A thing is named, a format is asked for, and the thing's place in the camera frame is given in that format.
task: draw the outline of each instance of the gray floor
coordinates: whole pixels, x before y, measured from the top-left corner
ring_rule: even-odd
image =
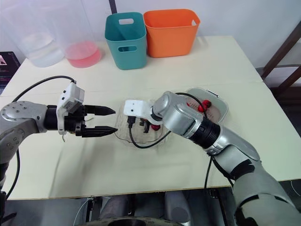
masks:
[[[296,207],[301,211],[301,197],[291,187],[290,181],[281,182],[283,188]],[[301,193],[301,180],[293,181],[294,189]],[[235,226],[233,214],[235,212],[234,199],[231,189],[218,189],[225,207],[226,220],[229,226]],[[198,226],[224,226],[219,202],[216,198],[205,195],[203,189],[183,191],[188,200],[193,224]],[[17,212],[17,216],[3,224],[3,226],[71,226],[80,206],[87,199],[53,199],[53,200],[24,200],[8,201],[6,214]],[[76,224],[82,224],[86,217],[87,208],[84,206],[79,212]],[[165,218],[164,193],[150,193],[136,195],[135,216]]]

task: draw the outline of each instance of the brown chair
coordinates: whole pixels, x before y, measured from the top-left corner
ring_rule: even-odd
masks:
[[[278,87],[270,88],[274,97],[280,104],[294,105],[301,104],[301,87],[291,87],[301,77],[301,64],[298,59],[298,63],[279,65],[280,61],[287,55],[287,53],[295,46],[298,40],[301,38],[301,21],[288,36],[282,46],[265,65],[263,69],[259,69],[259,73],[263,79],[265,79],[271,71],[276,67],[291,67],[298,66],[298,68]]]

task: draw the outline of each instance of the red cherry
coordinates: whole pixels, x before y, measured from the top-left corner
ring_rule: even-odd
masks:
[[[151,124],[150,126],[151,126],[151,128],[152,128],[154,131],[157,131],[157,130],[159,130],[159,129],[161,128],[160,125],[153,125],[153,124]]]
[[[207,111],[207,106],[206,105],[204,105],[204,109],[201,105],[198,106],[198,111],[199,112],[204,112],[204,110]]]
[[[204,101],[202,102],[202,104],[203,104],[204,106],[206,106],[206,107],[211,107],[211,105],[212,105],[212,103],[211,103],[210,100],[204,100]]]

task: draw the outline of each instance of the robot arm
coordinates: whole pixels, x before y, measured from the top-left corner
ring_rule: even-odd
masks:
[[[300,225],[301,215],[281,185],[262,167],[255,148],[231,130],[217,125],[187,106],[186,99],[165,92],[145,118],[156,121],[201,146],[217,169],[235,180],[239,225]],[[138,116],[133,111],[128,115]]]
[[[12,102],[0,111],[0,189],[5,181],[8,163],[19,145],[29,135],[58,130],[81,137],[102,137],[117,131],[108,126],[86,128],[85,116],[109,115],[115,111],[105,106],[82,105],[84,90],[71,82],[60,97],[58,106],[41,105],[29,101]]]

